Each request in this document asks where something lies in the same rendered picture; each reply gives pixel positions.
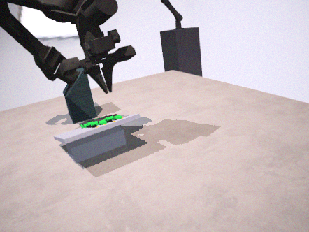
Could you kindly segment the pale lavender switch panel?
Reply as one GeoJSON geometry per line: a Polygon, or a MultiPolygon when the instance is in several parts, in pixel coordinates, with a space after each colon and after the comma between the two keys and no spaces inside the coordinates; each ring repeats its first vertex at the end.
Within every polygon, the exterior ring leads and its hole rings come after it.
{"type": "Polygon", "coordinates": [[[104,116],[79,124],[81,128],[54,136],[65,143],[70,157],[79,163],[98,154],[126,145],[124,130],[119,125],[141,118],[140,114],[104,116]]]}

